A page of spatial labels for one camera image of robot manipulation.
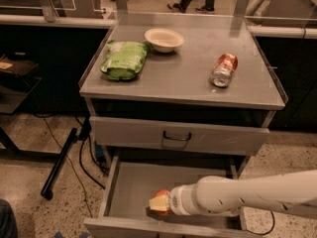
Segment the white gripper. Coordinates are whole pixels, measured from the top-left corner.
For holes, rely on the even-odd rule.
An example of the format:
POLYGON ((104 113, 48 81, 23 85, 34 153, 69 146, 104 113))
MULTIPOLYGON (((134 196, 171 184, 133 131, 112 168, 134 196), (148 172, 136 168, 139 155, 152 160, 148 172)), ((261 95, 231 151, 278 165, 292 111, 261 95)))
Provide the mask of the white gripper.
POLYGON ((197 203, 192 197, 194 185, 181 185, 171 190, 168 197, 160 195, 149 200, 150 209, 171 211, 176 215, 194 215, 198 213, 197 203))

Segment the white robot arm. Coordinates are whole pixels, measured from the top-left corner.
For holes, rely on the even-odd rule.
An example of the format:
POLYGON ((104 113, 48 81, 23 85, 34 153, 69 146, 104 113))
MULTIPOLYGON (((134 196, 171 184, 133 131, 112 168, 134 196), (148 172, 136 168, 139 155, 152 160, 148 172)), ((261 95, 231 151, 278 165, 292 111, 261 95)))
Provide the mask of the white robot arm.
POLYGON ((208 176, 162 189, 149 204, 154 212, 179 216, 237 216, 249 207, 316 218, 317 171, 246 179, 208 176))

